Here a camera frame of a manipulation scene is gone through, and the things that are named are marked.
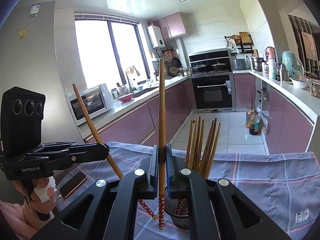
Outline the left hand holding gripper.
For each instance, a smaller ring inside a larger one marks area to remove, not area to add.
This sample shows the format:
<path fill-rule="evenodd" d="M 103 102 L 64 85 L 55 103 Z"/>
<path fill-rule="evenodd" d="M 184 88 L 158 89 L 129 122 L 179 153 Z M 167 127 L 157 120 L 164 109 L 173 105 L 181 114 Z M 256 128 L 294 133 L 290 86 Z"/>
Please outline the left hand holding gripper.
<path fill-rule="evenodd" d="M 53 210 L 56 207 L 56 187 L 53 177 L 41 178 L 36 182 L 36 186 L 31 189 L 29 200 L 25 200 L 23 205 L 15 204 L 15 216 L 40 220 L 41 222 L 51 220 Z"/>

